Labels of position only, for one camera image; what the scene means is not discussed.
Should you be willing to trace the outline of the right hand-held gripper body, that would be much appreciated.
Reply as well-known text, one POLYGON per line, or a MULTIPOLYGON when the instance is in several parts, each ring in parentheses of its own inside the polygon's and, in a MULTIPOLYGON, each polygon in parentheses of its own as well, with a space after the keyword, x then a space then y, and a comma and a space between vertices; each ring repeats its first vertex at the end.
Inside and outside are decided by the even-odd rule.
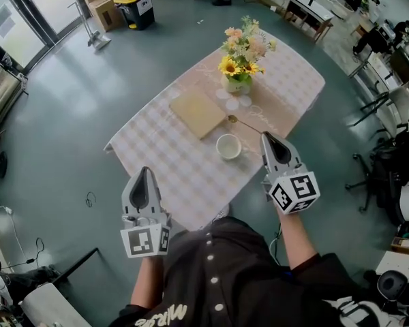
POLYGON ((283 215, 308 209, 319 198, 319 187, 313 172, 304 163, 276 170, 264 164, 267 171, 262 182, 268 201, 283 215))

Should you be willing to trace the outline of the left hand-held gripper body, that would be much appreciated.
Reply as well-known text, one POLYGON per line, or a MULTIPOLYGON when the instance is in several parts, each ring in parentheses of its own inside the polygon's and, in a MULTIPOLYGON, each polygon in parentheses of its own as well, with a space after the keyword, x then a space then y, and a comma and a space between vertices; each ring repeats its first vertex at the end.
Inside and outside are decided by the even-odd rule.
POLYGON ((123 207, 124 229, 120 231, 128 258, 166 255, 169 248, 171 214, 163 207, 123 207))

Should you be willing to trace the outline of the white cup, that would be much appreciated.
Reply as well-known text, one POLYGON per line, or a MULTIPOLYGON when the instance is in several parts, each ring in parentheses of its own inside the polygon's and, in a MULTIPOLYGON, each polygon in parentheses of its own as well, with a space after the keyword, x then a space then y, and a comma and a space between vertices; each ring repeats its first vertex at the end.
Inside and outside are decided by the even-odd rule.
POLYGON ((241 141, 232 134, 224 134, 217 139, 216 151, 225 160, 236 159, 242 151, 241 141))

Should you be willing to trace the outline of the small golden spoon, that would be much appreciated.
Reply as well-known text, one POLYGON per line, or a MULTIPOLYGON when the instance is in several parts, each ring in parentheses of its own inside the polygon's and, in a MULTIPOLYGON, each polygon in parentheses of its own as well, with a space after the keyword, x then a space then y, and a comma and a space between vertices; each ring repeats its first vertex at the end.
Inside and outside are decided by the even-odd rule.
POLYGON ((250 128, 251 130, 255 131, 258 134, 262 134, 261 131, 257 130, 256 128, 252 127, 251 125, 248 125, 247 123, 244 123, 243 121, 240 121, 235 115, 228 115, 228 121, 230 123, 240 123, 248 128, 250 128))

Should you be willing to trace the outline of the person's right forearm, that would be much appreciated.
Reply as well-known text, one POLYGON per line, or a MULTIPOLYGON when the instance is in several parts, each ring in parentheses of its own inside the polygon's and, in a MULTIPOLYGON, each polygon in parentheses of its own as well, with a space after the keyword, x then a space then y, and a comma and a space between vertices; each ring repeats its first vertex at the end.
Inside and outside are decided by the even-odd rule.
POLYGON ((282 235, 291 270, 307 262, 318 252, 314 249, 298 213, 285 215, 278 211, 282 235))

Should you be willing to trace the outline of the person's left forearm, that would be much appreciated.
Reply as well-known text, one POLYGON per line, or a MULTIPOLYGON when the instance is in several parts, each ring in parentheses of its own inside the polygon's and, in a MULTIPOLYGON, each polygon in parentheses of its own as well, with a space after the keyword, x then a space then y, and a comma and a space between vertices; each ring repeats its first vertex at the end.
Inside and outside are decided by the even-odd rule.
POLYGON ((142 259, 130 304, 154 309, 162 301, 164 261, 161 256, 142 259))

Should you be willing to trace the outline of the person's white shoe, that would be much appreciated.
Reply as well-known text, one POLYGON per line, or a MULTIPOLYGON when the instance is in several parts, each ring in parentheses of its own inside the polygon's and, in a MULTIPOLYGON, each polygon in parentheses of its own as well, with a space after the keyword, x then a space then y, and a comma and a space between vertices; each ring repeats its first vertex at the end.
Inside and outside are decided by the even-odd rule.
POLYGON ((231 212, 231 204, 227 204, 225 205, 225 207, 223 207, 223 209, 218 214, 216 214, 216 216, 214 216, 211 222, 213 223, 219 219, 229 216, 230 212, 231 212))

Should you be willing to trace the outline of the tan hardcover book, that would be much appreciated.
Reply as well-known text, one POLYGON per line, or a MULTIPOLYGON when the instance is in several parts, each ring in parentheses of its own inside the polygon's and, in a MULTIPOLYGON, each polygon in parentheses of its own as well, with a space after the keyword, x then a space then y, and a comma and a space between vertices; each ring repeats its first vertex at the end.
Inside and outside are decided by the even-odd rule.
POLYGON ((180 94, 170 102, 169 107, 199 140, 226 119, 225 112, 207 95, 197 90, 180 94))

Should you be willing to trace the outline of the person's black shirt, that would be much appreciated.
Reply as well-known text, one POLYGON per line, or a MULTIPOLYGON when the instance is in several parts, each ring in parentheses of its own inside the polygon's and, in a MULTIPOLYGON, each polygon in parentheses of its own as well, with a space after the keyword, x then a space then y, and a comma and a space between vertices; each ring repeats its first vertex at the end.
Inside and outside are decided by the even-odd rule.
POLYGON ((109 327, 385 327, 338 257, 319 253, 291 270, 234 217, 176 235, 164 261, 162 301, 130 303, 109 327))

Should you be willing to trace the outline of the marble top side table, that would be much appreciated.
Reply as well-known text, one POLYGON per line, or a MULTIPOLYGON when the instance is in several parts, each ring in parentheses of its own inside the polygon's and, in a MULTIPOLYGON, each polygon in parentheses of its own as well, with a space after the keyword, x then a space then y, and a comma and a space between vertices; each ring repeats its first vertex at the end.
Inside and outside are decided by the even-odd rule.
POLYGON ((52 283, 39 286, 19 302, 35 327, 91 327, 59 291, 58 287, 99 249, 96 247, 63 271, 52 283))

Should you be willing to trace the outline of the peach flower bouquet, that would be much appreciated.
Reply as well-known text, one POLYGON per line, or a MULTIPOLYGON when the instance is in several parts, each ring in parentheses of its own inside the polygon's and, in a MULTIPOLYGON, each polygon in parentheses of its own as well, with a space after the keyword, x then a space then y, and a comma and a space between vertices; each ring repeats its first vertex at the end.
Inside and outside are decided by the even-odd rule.
POLYGON ((276 50, 277 41, 265 35, 256 19, 243 16, 241 24, 240 28, 229 27, 224 31, 226 41, 221 49, 233 60, 256 63, 268 51, 276 50))

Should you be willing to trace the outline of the white-top wooden table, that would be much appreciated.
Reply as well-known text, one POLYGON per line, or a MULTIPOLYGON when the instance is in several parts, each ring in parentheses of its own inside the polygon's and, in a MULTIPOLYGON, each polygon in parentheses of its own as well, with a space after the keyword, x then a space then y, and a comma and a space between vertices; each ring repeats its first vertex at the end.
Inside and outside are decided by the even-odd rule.
POLYGON ((315 42, 321 40, 333 27, 333 14, 316 0, 289 0, 284 9, 284 19, 301 21, 299 28, 307 25, 314 30, 315 42))

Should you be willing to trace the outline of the beige cushion sofa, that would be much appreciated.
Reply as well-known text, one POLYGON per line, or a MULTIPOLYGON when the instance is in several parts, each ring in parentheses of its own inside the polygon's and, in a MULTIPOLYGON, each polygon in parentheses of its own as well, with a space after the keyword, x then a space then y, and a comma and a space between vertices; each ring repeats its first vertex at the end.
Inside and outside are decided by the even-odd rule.
POLYGON ((26 92, 26 79, 24 76, 14 77, 8 73, 2 77, 0 82, 0 124, 6 118, 15 101, 21 94, 26 92))

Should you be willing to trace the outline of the glass entrance door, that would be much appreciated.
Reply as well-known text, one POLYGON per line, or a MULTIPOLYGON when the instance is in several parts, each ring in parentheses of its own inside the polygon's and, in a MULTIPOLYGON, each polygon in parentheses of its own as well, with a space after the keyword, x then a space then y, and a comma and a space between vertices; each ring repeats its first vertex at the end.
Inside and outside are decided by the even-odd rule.
POLYGON ((20 72, 42 57, 82 22, 82 0, 0 0, 0 53, 20 72))

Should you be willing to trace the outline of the grey long-handled dustpan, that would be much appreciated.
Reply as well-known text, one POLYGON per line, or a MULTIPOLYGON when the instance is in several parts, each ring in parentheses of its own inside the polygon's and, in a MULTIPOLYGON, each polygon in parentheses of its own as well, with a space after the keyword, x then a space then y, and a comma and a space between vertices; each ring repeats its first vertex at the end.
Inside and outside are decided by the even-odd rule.
POLYGON ((78 10, 81 22, 89 37, 87 41, 87 46, 92 47, 97 52, 100 51, 101 49, 103 49, 105 46, 107 46, 110 43, 111 39, 107 38, 105 35, 102 35, 99 31, 91 30, 87 22, 87 19, 84 16, 79 0, 75 0, 74 5, 76 6, 76 9, 78 10))

